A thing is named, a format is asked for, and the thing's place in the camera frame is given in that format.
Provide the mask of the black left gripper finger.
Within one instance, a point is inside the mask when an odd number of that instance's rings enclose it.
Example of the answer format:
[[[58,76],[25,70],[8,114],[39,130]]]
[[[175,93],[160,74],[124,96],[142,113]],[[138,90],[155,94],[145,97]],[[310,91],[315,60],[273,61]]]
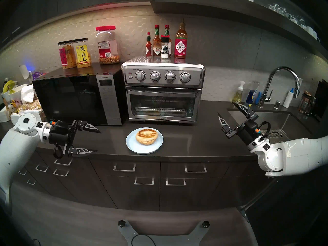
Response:
[[[76,147],[71,146],[68,150],[68,156],[85,157],[85,156],[91,155],[96,152],[97,152],[97,150],[94,150],[94,149],[76,148]]]
[[[74,120],[72,123],[72,133],[76,133],[76,131],[87,131],[92,133],[100,134],[100,130],[98,130],[95,126],[89,124],[86,121],[82,120]]]

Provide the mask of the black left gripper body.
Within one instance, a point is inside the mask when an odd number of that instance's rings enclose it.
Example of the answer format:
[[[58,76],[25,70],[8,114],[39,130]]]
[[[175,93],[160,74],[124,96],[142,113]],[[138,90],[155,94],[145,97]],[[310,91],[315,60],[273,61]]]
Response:
[[[68,155],[69,148],[73,145],[72,125],[63,121],[50,121],[49,143],[54,144],[53,156]]]

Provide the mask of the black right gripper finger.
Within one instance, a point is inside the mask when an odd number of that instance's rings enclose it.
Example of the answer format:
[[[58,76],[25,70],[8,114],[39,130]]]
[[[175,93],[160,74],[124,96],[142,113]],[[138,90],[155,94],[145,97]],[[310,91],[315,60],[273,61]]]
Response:
[[[231,138],[232,136],[234,136],[234,129],[232,129],[228,125],[228,123],[225,121],[225,119],[219,113],[218,113],[218,119],[222,126],[222,131],[227,136],[227,138]]]
[[[248,120],[256,120],[258,119],[258,115],[255,113],[255,111],[251,110],[250,107],[247,107],[243,104],[233,102],[233,105],[242,112],[243,115],[246,116]]]

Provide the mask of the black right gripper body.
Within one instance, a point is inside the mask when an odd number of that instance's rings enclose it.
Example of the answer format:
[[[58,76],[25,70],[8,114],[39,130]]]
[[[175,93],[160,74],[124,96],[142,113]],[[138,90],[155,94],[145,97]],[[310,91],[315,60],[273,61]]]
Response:
[[[238,136],[243,143],[248,146],[253,143],[260,135],[256,130],[258,124],[253,120],[246,120],[243,124],[236,125],[229,134],[229,138]]]

